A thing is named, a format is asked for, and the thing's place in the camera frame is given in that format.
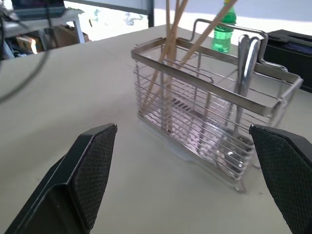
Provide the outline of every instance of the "white wall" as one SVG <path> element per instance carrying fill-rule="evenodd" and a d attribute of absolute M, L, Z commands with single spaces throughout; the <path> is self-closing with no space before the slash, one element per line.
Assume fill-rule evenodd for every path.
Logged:
<path fill-rule="evenodd" d="M 197 18 L 212 20 L 222 7 L 223 0 L 189 0 L 179 27 L 192 30 Z M 176 1 L 170 1 L 173 21 Z M 155 25 L 166 23 L 166 0 L 155 0 Z M 285 29 L 312 35 L 311 0 L 240 0 L 234 6 L 237 25 L 266 32 Z M 206 24 L 198 24 L 201 33 Z M 234 32 L 232 43 L 237 44 L 242 32 Z"/>

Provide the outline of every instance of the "metal tongs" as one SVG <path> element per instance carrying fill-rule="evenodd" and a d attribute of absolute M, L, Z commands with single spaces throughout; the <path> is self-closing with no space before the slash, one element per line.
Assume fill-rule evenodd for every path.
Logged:
<path fill-rule="evenodd" d="M 238 72 L 234 92 L 246 97 L 252 74 L 257 61 L 260 48 L 260 39 L 258 37 L 249 38 L 248 35 L 242 35 L 238 40 Z M 243 115 L 243 108 L 237 106 L 236 125 L 233 131 L 233 137 L 238 137 L 238 127 Z"/>

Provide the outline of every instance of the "table surface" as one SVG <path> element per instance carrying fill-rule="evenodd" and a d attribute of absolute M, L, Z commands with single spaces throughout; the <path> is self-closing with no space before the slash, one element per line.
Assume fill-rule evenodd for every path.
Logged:
<path fill-rule="evenodd" d="M 249 191 L 239 194 L 179 159 L 137 119 L 130 50 L 164 35 L 160 26 L 55 49 L 40 75 L 0 105 L 1 233 L 77 136 L 112 122 L 118 125 L 112 167 L 92 233 L 290 233 L 260 172 L 250 171 Z M 3 61 L 0 94 L 41 56 Z M 299 90 L 283 124 L 311 141 L 309 100 Z"/>
<path fill-rule="evenodd" d="M 79 14 L 82 14 L 83 11 L 78 9 L 69 9 L 67 10 L 62 17 L 59 18 L 51 18 L 51 24 L 53 26 L 57 26 L 69 21 L 73 21 L 75 17 Z M 49 23 L 46 19 L 39 19 L 39 20 L 29 20 L 22 22 L 28 28 L 24 28 L 21 25 L 14 23 L 14 22 L 5 22 L 5 37 L 14 37 L 19 34 L 25 34 L 29 32 L 33 32 L 39 29 L 49 27 Z"/>

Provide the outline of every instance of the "background table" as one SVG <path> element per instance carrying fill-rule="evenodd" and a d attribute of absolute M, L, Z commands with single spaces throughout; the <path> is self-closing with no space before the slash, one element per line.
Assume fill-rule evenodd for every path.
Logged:
<path fill-rule="evenodd" d="M 77 136 L 111 122 L 118 132 L 93 234 L 291 233 L 260 172 L 249 171 L 248 193 L 239 194 L 171 153 L 137 119 L 130 50 L 165 34 L 161 26 L 55 49 L 40 75 L 0 105 L 0 233 Z M 23 80 L 40 54 L 4 61 L 0 94 Z M 299 90 L 282 123 L 310 141 L 311 97 Z"/>
<path fill-rule="evenodd" d="M 69 9 L 64 13 L 62 17 L 51 18 L 51 24 L 52 26 L 58 26 L 66 22 L 73 21 L 79 43 L 84 43 L 83 33 L 81 31 L 79 17 L 78 17 L 82 13 L 83 11 L 81 10 Z M 33 31 L 39 31 L 41 42 L 43 44 L 44 49 L 46 49 L 44 29 L 49 27 L 48 20 L 46 19 L 30 20 L 30 21 L 22 21 L 22 23 L 25 26 L 27 26 L 27 28 L 22 27 L 21 25 L 14 23 L 14 22 L 5 22 L 4 23 L 5 37 L 10 38 L 10 37 L 15 37 L 20 34 L 26 34 L 26 33 L 33 32 Z M 9 58 L 14 58 L 14 55 L 6 42 L 4 44 L 4 49 L 5 49 L 4 51 L 6 55 Z"/>

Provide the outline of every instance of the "metal handle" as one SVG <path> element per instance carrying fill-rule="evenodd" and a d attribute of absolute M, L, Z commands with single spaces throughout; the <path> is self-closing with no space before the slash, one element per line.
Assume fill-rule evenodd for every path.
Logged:
<path fill-rule="evenodd" d="M 195 37 L 195 31 L 196 31 L 196 26 L 197 26 L 197 23 L 198 22 L 202 22 L 202 23 L 212 23 L 211 20 L 207 20 L 207 19 L 196 19 L 195 22 L 194 22 L 194 26 L 193 26 L 193 32 L 192 32 L 192 37 L 191 39 L 187 40 L 187 39 L 183 39 L 183 38 L 180 38 L 180 39 L 183 39 L 183 40 L 186 40 L 186 41 L 193 41 L 194 40 L 194 37 Z M 276 69 L 280 69 L 282 71 L 285 71 L 287 72 L 287 68 L 282 66 L 282 65 L 279 65 L 279 64 L 276 64 L 276 63 L 272 63 L 272 62 L 267 62 L 264 60 L 264 53 L 265 53 L 265 50 L 267 48 L 267 44 L 268 44 L 268 40 L 269 40 L 269 36 L 266 32 L 264 31 L 261 31 L 261 30 L 256 30 L 256 29 L 251 29 L 251 28 L 244 28 L 244 27 L 239 27 L 239 26 L 236 26 L 236 25 L 232 25 L 232 24 L 227 24 L 227 23 L 219 23 L 219 25 L 221 26 L 224 26 L 224 27 L 228 27 L 228 28 L 232 28 L 232 29 L 237 29 L 237 30 L 241 30 L 241 31 L 245 31 L 245 32 L 250 32 L 250 33 L 257 33 L 261 36 L 263 36 L 263 40 L 261 42 L 261 45 L 260 45 L 260 50 L 259 50 L 259 53 L 258 53 L 258 59 L 259 61 L 262 63 L 262 64 L 265 64 L 265 65 L 268 65 L 268 66 L 271 66 L 271 67 L 274 67 Z"/>

